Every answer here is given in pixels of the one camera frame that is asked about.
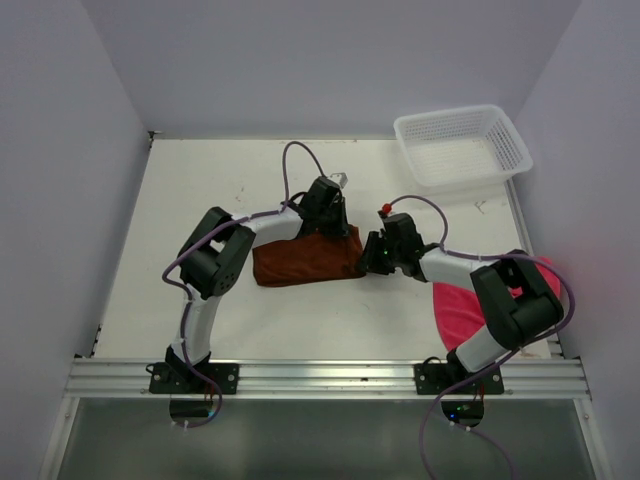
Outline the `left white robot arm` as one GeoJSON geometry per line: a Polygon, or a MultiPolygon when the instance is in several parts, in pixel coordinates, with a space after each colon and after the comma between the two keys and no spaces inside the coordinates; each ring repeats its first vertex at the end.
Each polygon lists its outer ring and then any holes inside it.
{"type": "Polygon", "coordinates": [[[344,173],[320,176],[311,187],[271,211],[233,215],[210,208],[182,246],[162,280],[185,293],[179,330],[167,348],[165,363],[185,392],[207,382],[210,337],[222,296],[236,284],[249,255],[257,248],[314,234],[350,235],[343,189],[344,173]]]}

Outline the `brown towel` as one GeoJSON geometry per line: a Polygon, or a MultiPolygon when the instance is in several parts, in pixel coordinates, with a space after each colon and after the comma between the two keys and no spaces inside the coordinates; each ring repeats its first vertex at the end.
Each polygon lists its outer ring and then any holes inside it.
{"type": "Polygon", "coordinates": [[[267,288],[361,278],[357,263],[362,253],[356,226],[349,226],[346,237],[329,237],[317,231],[255,248],[253,276],[259,286],[267,288]]]}

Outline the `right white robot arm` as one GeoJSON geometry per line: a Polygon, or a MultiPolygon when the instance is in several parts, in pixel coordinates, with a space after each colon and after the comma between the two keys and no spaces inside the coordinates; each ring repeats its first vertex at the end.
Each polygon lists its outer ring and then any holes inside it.
{"type": "Polygon", "coordinates": [[[411,215],[393,214],[386,204],[379,216],[382,228],[369,233],[359,270],[378,275],[401,270],[423,283],[458,287],[478,300],[484,325],[451,349],[443,365],[454,391],[470,391],[483,369],[563,319],[561,302],[533,257],[520,251],[491,260],[447,253],[436,243],[423,242],[411,215]]]}

